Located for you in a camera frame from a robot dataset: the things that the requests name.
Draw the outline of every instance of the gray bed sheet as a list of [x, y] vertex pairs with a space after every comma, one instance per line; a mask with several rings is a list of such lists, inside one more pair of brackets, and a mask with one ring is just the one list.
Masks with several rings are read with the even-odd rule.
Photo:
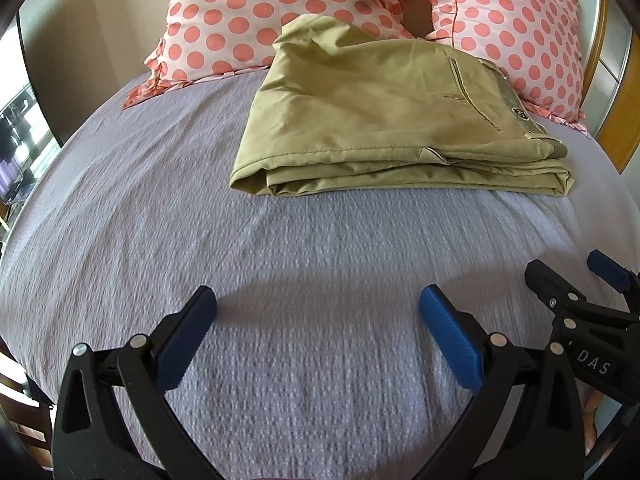
[[167, 397], [225, 478], [408, 479], [469, 398], [418, 318], [424, 286], [439, 284], [488, 332], [536, 348], [551, 315], [524, 283], [534, 258], [591, 301], [623, 307], [584, 261], [600, 248], [640, 268], [640, 213], [594, 140], [542, 121], [570, 149], [566, 198], [249, 196], [228, 180], [263, 78], [121, 110], [134, 81], [34, 190], [0, 264], [0, 331], [53, 398], [74, 344], [121, 345], [205, 284], [218, 318]]

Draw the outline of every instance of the pillow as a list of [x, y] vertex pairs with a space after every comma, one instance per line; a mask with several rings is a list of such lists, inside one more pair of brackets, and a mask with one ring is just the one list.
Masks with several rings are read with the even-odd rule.
[[428, 40], [492, 60], [527, 110], [586, 131], [578, 0], [430, 1]]
[[380, 40], [412, 38], [399, 0], [171, 0], [167, 28], [146, 59], [149, 80], [125, 107], [169, 88], [265, 68], [282, 26], [305, 13], [353, 23]]

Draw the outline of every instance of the blue rubber pad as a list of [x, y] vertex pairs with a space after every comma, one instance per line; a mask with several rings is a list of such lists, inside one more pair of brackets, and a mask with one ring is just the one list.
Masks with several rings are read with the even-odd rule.
[[456, 320], [455, 308], [436, 285], [422, 291], [419, 308], [458, 384], [476, 395], [482, 387], [482, 353]]
[[198, 292], [200, 293], [190, 300], [187, 314], [156, 360], [154, 386], [159, 393], [178, 387], [211, 323], [216, 319], [216, 295], [207, 287], [201, 287]]
[[587, 258], [587, 266], [618, 292], [627, 292], [631, 288], [631, 277], [628, 270], [614, 262], [600, 251], [591, 251]]

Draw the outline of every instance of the khaki pants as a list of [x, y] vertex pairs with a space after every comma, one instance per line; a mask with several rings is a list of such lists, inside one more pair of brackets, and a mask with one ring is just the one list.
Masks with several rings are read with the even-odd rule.
[[462, 187], [564, 196], [567, 148], [489, 61], [421, 40], [375, 41], [327, 16], [283, 28], [231, 176], [253, 194]]

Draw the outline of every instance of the silver screw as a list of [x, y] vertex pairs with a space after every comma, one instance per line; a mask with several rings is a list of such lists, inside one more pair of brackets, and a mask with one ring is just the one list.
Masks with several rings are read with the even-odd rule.
[[509, 340], [506, 338], [504, 334], [495, 332], [491, 334], [489, 341], [491, 341], [492, 345], [501, 347], [501, 346], [506, 346]]
[[136, 334], [131, 339], [129, 339], [129, 344], [132, 348], [142, 348], [144, 345], [146, 345], [146, 335]]
[[73, 353], [76, 357], [80, 357], [86, 353], [87, 346], [84, 343], [78, 343], [74, 346]]
[[564, 347], [560, 343], [551, 343], [549, 349], [556, 355], [562, 355], [564, 353]]

